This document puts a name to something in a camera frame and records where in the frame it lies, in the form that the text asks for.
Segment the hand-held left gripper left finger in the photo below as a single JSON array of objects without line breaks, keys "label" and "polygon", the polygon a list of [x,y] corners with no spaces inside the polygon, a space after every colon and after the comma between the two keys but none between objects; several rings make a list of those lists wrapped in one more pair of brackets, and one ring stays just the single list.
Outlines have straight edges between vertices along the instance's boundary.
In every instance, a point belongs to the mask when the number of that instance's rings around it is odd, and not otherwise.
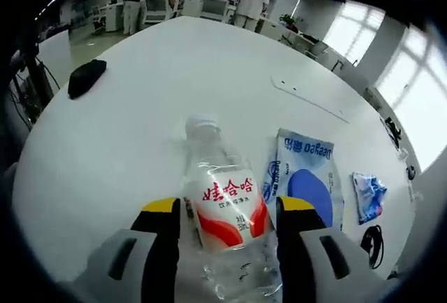
[{"label": "hand-held left gripper left finger", "polygon": [[81,302],[174,302],[179,261],[180,200],[145,205],[88,257],[75,279]]}]

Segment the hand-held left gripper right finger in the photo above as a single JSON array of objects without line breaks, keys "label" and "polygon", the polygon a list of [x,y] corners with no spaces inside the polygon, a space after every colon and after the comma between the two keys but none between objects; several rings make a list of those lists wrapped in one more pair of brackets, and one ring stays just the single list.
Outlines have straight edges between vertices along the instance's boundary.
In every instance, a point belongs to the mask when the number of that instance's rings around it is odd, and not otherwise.
[{"label": "hand-held left gripper right finger", "polygon": [[277,258],[283,302],[380,302],[386,282],[343,232],[325,226],[306,200],[280,196]]}]

